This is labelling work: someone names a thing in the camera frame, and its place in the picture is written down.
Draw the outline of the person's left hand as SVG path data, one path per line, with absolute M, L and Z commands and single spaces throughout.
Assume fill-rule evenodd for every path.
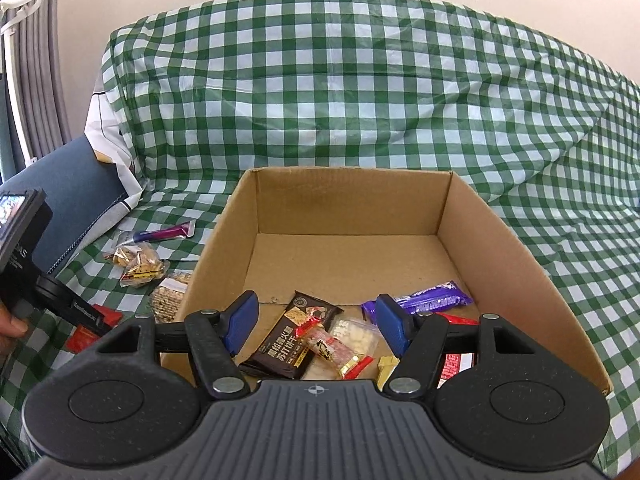
M 0 304 L 0 354 L 2 358 L 8 356 L 17 341 L 28 334 L 29 326 L 21 318 L 13 315 L 9 309 Z

